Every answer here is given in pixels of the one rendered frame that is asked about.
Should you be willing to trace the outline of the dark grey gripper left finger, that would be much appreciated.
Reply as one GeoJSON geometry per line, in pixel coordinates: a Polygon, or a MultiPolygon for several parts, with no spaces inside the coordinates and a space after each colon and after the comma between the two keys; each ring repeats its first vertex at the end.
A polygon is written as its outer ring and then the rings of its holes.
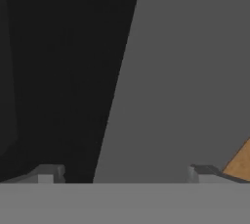
{"type": "Polygon", "coordinates": [[[41,164],[28,174],[5,181],[5,184],[57,184],[64,183],[65,169],[62,164],[41,164]]]}

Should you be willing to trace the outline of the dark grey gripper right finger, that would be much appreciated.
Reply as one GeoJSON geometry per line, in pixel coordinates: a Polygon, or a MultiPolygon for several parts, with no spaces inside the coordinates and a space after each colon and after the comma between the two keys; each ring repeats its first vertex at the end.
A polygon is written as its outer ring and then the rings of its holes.
{"type": "Polygon", "coordinates": [[[244,179],[221,172],[214,165],[192,164],[187,169],[189,183],[246,183],[244,179]]]}

